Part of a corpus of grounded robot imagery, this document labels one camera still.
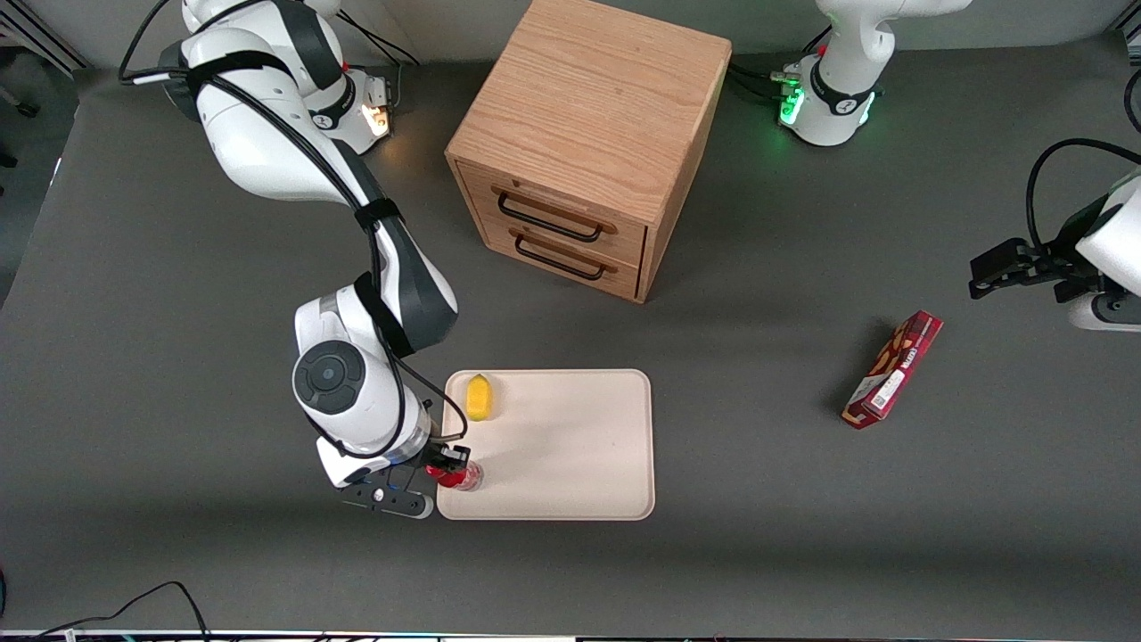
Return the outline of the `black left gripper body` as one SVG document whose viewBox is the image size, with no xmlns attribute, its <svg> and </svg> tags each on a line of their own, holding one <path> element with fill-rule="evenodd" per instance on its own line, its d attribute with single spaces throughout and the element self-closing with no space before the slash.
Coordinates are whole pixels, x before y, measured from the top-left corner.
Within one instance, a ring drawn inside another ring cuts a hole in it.
<svg viewBox="0 0 1141 642">
<path fill-rule="evenodd" d="M 1092 231 L 1107 201 L 1107 196 L 1101 196 L 1069 216 L 1055 239 L 1047 243 L 1039 236 L 1034 208 L 1028 206 L 1026 220 L 1030 239 L 1019 249 L 1019 263 L 1009 281 L 1023 287 L 1055 282 L 1053 292 L 1058 303 L 1071 303 L 1077 296 L 1104 292 L 1104 276 L 1089 259 L 1079 255 L 1076 244 Z"/>
</svg>

